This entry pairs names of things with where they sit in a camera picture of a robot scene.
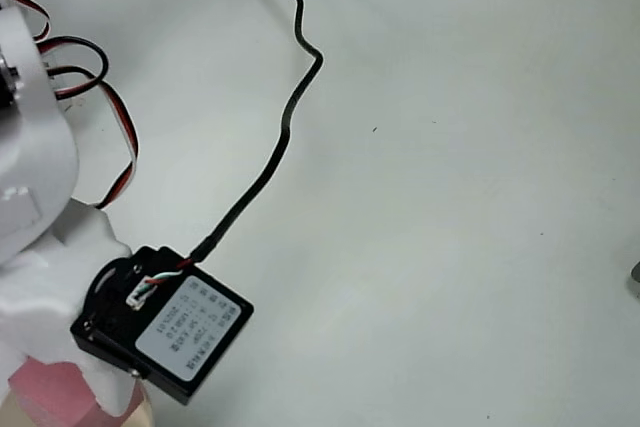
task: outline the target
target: white connector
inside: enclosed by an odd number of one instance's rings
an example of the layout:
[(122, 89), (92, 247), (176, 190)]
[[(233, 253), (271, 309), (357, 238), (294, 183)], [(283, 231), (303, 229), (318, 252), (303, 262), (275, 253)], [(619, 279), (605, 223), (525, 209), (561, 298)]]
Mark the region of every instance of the white connector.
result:
[(140, 310), (147, 299), (153, 295), (153, 293), (158, 288), (157, 285), (154, 285), (150, 289), (147, 290), (148, 285), (147, 280), (151, 279), (148, 275), (145, 275), (144, 278), (136, 285), (136, 287), (131, 291), (127, 300), (125, 301), (129, 307), (133, 310)]

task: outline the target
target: pink foam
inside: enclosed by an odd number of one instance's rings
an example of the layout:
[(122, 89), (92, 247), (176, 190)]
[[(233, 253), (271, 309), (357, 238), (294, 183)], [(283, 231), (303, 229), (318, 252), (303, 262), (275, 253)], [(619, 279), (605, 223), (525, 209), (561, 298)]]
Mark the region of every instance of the pink foam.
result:
[(75, 364), (29, 359), (9, 379), (20, 407), (38, 427), (120, 427), (144, 400), (136, 385), (127, 412), (106, 414)]

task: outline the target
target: white table surface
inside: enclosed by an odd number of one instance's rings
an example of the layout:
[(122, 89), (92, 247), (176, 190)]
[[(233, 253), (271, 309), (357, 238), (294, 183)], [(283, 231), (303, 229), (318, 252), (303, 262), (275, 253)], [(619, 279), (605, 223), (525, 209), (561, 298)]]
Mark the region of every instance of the white table surface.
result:
[[(186, 254), (310, 64), (293, 2), (40, 1), (108, 51), (139, 129), (118, 236)], [(158, 426), (636, 425), (640, 0), (307, 6), (326, 67), (203, 264), (256, 314)], [(91, 201), (126, 151), (97, 95), (69, 117)]]

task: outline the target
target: black cable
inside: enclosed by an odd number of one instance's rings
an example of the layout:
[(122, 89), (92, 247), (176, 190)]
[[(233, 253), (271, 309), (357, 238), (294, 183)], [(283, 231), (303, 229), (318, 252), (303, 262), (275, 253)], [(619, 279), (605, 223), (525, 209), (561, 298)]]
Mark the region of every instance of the black cable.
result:
[(302, 32), (302, 19), (304, 16), (304, 0), (295, 0), (296, 1), (296, 13), (294, 19), (294, 35), (296, 41), (308, 54), (310, 54), (315, 60), (307, 73), (304, 75), (302, 80), (298, 83), (296, 88), (293, 90), (287, 104), (285, 105), (284, 112), (282, 113), (282, 120), (280, 122), (280, 137), (278, 138), (278, 142), (269, 158), (266, 166), (262, 170), (262, 173), (258, 176), (258, 178), (251, 184), (249, 189), (238, 199), (238, 201), (231, 207), (229, 212), (222, 218), (220, 223), (216, 226), (213, 232), (204, 239), (189, 255), (189, 258), (193, 262), (202, 262), (213, 249), (216, 248), (220, 240), (227, 233), (229, 228), (233, 225), (236, 219), (242, 214), (244, 209), (260, 194), (262, 189), (269, 183), (273, 174), (275, 173), (278, 165), (282, 161), (284, 154), (287, 150), (287, 146), (289, 145), (289, 140), (291, 138), (291, 118), (293, 116), (293, 112), (300, 101), (300, 98), (305, 93), (313, 79), (316, 77), (320, 69), (322, 68), (322, 64), (324, 62), (324, 57), (322, 56), (322, 52), (320, 52), (317, 48), (315, 48), (311, 43), (305, 38)]
[(102, 68), (100, 69), (100, 73), (95, 76), (95, 78), (85, 82), (84, 84), (80, 84), (75, 87), (69, 87), (65, 89), (61, 89), (56, 92), (56, 99), (64, 100), (70, 99), (80, 94), (84, 94), (85, 92), (93, 89), (97, 85), (100, 84), (104, 80), (109, 71), (109, 57), (104, 50), (102, 50), (98, 45), (94, 44), (90, 40), (83, 39), (81, 37), (72, 37), (69, 35), (60, 36), (60, 37), (51, 37), (50, 39), (43, 40), (38, 44), (38, 49), (41, 54), (45, 54), (56, 47), (60, 47), (62, 45), (82, 45), (84, 47), (88, 47), (93, 50), (98, 57), (100, 57), (100, 61), (102, 62)]

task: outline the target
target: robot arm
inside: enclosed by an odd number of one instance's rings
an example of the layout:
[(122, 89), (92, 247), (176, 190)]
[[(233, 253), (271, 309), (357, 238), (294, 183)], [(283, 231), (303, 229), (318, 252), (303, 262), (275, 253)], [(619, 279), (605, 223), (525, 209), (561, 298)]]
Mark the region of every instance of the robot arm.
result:
[(78, 158), (36, 45), (17, 7), (0, 0), (0, 402), (32, 358), (76, 364), (112, 416), (134, 380), (80, 351), (69, 326), (95, 273), (128, 256), (106, 216), (71, 201)]

